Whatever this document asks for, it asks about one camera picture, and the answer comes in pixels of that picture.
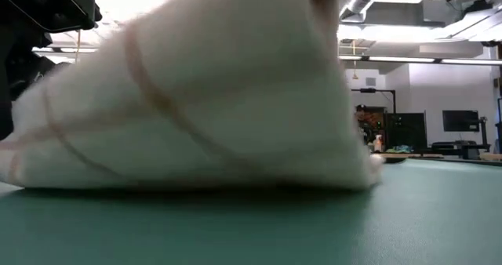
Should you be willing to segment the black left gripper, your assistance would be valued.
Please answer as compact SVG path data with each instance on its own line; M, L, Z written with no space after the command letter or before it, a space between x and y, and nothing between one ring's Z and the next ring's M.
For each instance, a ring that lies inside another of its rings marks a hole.
M102 20L96 0L0 0L0 140L13 132L13 103L55 66L32 52L51 34L91 30Z

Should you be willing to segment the white red-checked towel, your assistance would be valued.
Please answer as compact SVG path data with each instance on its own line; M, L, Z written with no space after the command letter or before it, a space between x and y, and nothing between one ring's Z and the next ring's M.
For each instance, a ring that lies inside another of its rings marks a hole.
M0 182L366 189L383 159L339 64L339 0L169 0L13 105Z

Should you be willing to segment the person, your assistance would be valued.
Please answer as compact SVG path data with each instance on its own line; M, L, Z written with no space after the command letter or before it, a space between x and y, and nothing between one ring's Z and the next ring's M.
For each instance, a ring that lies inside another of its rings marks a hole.
M366 106L363 104L359 104L355 108L355 118L358 123L358 131L362 136L364 144L368 144L369 142L373 141L373 127L366 120L365 114L366 114Z

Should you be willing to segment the long ceiling light bar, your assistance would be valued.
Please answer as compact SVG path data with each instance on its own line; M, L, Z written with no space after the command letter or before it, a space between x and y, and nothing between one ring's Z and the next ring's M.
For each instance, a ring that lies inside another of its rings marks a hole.
M35 53L49 56L90 54L94 53L94 48L72 48L72 47L45 47L32 49ZM340 60L355 62L376 62L376 63L399 63L399 64L441 64L441 65L466 65L466 66L489 66L502 67L502 60L464 59L464 58L434 58L434 57L408 57L408 56L367 56L367 55L340 55Z

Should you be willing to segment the small black monitor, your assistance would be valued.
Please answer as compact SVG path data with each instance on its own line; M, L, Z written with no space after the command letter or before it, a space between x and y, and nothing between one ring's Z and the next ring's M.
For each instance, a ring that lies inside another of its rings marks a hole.
M442 112L443 131L446 134L447 141L471 140L466 135L468 133L477 133L480 138L480 144L486 145L487 118L480 116L478 111L473 110L445 110Z

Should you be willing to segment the low black table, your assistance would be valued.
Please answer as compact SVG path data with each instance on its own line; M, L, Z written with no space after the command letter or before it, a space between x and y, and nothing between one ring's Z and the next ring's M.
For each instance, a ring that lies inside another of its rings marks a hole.
M431 151L445 156L457 156L460 159L480 159L480 154L489 151L490 144L478 144L475 141L458 140L454 142L435 142L431 145Z

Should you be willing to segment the black rig frame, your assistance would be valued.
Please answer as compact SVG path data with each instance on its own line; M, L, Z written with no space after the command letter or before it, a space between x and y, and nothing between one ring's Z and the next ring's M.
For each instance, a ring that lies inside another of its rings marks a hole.
M396 90L395 89L374 89L374 88L361 88L361 89L351 89L352 92L357 93L390 93L392 95L392 114L397 113L397 103L396 103Z

